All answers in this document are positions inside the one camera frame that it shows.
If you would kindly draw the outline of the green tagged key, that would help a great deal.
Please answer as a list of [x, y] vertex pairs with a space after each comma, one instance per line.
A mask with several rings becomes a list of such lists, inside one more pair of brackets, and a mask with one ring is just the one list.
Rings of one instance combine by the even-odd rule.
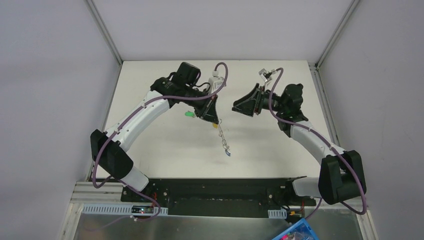
[[195, 118], [195, 117], [196, 117], [196, 114], [195, 114], [194, 112], [191, 112], [191, 111], [186, 111], [186, 112], [184, 113], [184, 115], [185, 115], [186, 117], [191, 117], [191, 118]]

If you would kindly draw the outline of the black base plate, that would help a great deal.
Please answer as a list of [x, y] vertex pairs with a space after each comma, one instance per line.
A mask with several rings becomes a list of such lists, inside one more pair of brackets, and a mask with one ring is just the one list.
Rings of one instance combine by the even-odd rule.
[[295, 195], [293, 178], [151, 178], [143, 196], [124, 187], [120, 200], [157, 201], [169, 215], [267, 218], [268, 212], [314, 207], [310, 196]]

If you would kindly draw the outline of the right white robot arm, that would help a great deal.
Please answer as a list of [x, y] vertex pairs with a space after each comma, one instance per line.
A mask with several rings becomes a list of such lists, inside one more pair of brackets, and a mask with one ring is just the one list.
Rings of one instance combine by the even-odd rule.
[[362, 158], [322, 136], [303, 114], [303, 85], [288, 84], [277, 95], [256, 84], [247, 95], [233, 103], [232, 111], [249, 117], [268, 110], [275, 114], [279, 129], [302, 145], [319, 163], [318, 177], [299, 177], [289, 181], [284, 200], [296, 205], [304, 197], [321, 198], [333, 205], [365, 195], [366, 183]]

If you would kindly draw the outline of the aluminium frame rail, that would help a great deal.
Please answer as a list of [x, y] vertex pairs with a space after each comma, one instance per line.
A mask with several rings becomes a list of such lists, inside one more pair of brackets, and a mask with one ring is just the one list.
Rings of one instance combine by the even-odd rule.
[[121, 67], [123, 65], [123, 59], [119, 53], [119, 50], [112, 38], [112, 35], [110, 34], [105, 21], [102, 18], [102, 15], [95, 3], [94, 0], [85, 0], [84, 1], [88, 11], [90, 12], [94, 23], [96, 24], [100, 34], [103, 37], [103, 40], [105, 41], [106, 45], [108, 46], [113, 58], [115, 59], [116, 63]]

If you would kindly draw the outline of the blue plastic bin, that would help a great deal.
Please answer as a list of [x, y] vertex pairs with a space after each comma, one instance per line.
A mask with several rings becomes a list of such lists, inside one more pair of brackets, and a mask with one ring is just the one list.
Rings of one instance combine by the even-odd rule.
[[318, 240], [319, 237], [312, 230], [305, 218], [292, 224], [289, 228], [279, 233], [272, 240]]

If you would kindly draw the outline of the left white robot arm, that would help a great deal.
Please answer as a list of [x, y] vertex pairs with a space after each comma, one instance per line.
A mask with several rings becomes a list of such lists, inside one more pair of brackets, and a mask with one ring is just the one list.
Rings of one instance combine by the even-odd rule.
[[201, 70], [183, 61], [177, 71], [155, 80], [126, 117], [105, 131], [94, 130], [90, 135], [93, 186], [98, 189], [113, 178], [133, 188], [133, 195], [140, 202], [149, 201], [153, 195], [149, 178], [134, 165], [128, 150], [154, 120], [178, 103], [192, 107], [198, 119], [218, 124], [218, 93], [226, 86], [228, 75], [228, 66], [224, 62], [217, 63], [211, 79], [218, 81], [218, 88], [210, 83], [209, 89], [199, 90], [196, 84]]

